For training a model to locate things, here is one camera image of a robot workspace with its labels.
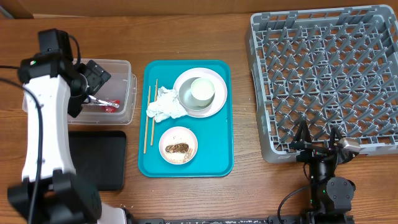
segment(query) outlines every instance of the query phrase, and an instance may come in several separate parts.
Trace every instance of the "teal tray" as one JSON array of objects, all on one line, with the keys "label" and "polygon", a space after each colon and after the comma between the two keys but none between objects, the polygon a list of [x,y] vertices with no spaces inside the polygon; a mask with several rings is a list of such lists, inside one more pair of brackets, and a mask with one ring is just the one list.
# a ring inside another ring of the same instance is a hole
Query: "teal tray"
[{"label": "teal tray", "polygon": [[[228,95],[224,107],[207,118],[184,116],[168,118],[155,123],[154,145],[150,146],[152,118],[148,122],[147,152],[144,154],[144,138],[148,91],[150,101],[154,100],[155,84],[159,88],[172,89],[175,80],[188,69],[209,68],[223,77]],[[198,152],[183,165],[166,162],[159,152],[159,139],[169,128],[182,126],[189,128],[198,139]],[[222,177],[228,175],[234,166],[234,137],[232,120],[231,72],[226,63],[220,60],[158,60],[151,62],[144,72],[142,90],[141,125],[139,135],[138,168],[148,177]]]}]

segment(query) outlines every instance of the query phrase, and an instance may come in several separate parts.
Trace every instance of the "white cup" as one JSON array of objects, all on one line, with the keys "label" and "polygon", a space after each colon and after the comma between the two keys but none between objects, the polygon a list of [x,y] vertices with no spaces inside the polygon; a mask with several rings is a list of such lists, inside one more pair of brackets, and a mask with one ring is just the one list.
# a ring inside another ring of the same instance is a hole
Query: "white cup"
[{"label": "white cup", "polygon": [[213,82],[207,78],[197,78],[191,84],[192,103],[197,106],[207,106],[213,100],[214,92]]}]

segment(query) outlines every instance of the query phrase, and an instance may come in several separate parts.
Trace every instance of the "black mat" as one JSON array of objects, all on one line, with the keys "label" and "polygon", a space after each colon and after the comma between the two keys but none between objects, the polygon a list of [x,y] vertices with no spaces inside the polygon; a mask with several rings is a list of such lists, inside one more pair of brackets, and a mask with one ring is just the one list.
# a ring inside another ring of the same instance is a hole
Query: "black mat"
[{"label": "black mat", "polygon": [[69,148],[76,174],[98,190],[121,190],[126,163],[126,134],[122,131],[71,131]]}]

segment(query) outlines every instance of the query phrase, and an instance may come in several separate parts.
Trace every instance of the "gray dish rack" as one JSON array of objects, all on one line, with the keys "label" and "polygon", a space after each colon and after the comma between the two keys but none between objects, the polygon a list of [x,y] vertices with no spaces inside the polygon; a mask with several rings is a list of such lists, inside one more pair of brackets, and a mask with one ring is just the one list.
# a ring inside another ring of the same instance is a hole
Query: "gray dish rack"
[{"label": "gray dish rack", "polygon": [[332,126],[361,153],[398,153],[398,23],[386,5],[264,12],[246,34],[267,162],[293,162],[302,119],[314,144]]}]

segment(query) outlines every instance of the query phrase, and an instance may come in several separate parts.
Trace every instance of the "white cloth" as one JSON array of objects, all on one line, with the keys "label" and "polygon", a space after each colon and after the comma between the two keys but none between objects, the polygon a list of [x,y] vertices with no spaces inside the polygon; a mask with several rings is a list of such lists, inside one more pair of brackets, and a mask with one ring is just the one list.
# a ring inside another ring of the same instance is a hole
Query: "white cloth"
[{"label": "white cloth", "polygon": [[187,111],[178,100],[178,92],[168,90],[162,86],[157,90],[157,99],[149,103],[147,115],[150,118],[155,117],[157,123],[172,117],[173,119],[187,115]]}]

